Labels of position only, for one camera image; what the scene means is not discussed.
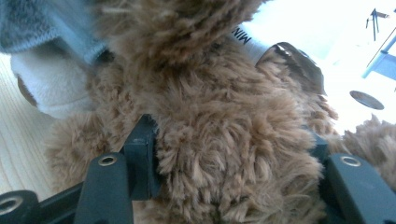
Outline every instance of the fabric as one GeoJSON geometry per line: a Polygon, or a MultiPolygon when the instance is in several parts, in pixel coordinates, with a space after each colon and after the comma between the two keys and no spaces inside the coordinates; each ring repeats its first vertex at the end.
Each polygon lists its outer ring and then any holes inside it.
{"type": "Polygon", "coordinates": [[[56,119],[94,109],[86,85],[88,73],[52,43],[11,56],[20,90],[30,94],[38,110],[56,119]]]}
{"type": "Polygon", "coordinates": [[[93,36],[86,9],[85,0],[2,0],[0,51],[12,54],[60,39],[66,49],[92,64],[106,43],[93,36]]]}

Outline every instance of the white plush toy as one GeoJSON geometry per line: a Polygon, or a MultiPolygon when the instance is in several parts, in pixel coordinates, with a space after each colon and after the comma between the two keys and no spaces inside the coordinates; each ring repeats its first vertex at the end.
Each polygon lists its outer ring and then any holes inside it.
{"type": "Polygon", "coordinates": [[[93,109],[86,90],[89,70],[66,51],[44,44],[11,55],[23,96],[56,119],[93,109]]]}

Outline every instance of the plush toy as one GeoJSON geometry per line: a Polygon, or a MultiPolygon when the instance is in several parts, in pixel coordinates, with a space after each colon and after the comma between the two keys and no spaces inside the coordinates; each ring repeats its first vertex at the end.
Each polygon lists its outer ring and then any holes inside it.
{"type": "MultiPolygon", "coordinates": [[[[53,127],[46,146],[55,188],[83,181],[89,162],[120,150],[139,118],[150,114],[158,124],[164,181],[158,198],[134,202],[136,223],[323,218],[322,166],[308,152],[315,139],[307,128],[325,136],[333,152],[355,153],[348,143],[357,143],[333,129],[337,115],[322,95],[321,73],[299,50],[279,43],[255,62],[246,43],[235,41],[248,41],[235,27],[261,3],[97,2],[98,34],[113,57],[88,80],[96,108],[53,127]]],[[[384,148],[394,141],[391,135],[377,139],[384,148]]],[[[377,167],[382,172],[392,165],[377,167]]]]}
{"type": "Polygon", "coordinates": [[[56,119],[94,109],[86,89],[88,66],[52,42],[11,55],[11,69],[25,99],[56,119]]]}
{"type": "Polygon", "coordinates": [[[396,125],[376,116],[356,127],[356,132],[327,135],[330,153],[348,153],[370,162],[389,187],[396,191],[396,125]]]}

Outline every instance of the wooden table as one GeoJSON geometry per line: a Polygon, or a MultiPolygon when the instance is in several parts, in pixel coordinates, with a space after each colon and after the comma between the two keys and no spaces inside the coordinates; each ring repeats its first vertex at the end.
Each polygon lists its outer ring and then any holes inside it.
{"type": "Polygon", "coordinates": [[[20,94],[9,56],[0,55],[0,194],[17,189],[53,194],[42,141],[54,121],[20,94]]]}

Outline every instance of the metal pin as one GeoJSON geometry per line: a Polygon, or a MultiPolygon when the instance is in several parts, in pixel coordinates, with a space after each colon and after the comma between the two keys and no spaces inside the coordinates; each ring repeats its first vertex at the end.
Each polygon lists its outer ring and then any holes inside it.
{"type": "Polygon", "coordinates": [[[117,161],[117,158],[114,156],[105,156],[102,159],[100,159],[98,163],[101,166],[109,166],[109,165],[116,163],[116,161],[117,161]]]}
{"type": "Polygon", "coordinates": [[[361,162],[356,160],[353,157],[348,157],[348,156],[343,156],[341,157],[341,161],[345,163],[346,165],[350,166],[361,166],[361,162]]]}
{"type": "Polygon", "coordinates": [[[23,202],[21,196],[12,196],[0,201],[0,216],[8,214],[17,209],[23,202]]]}

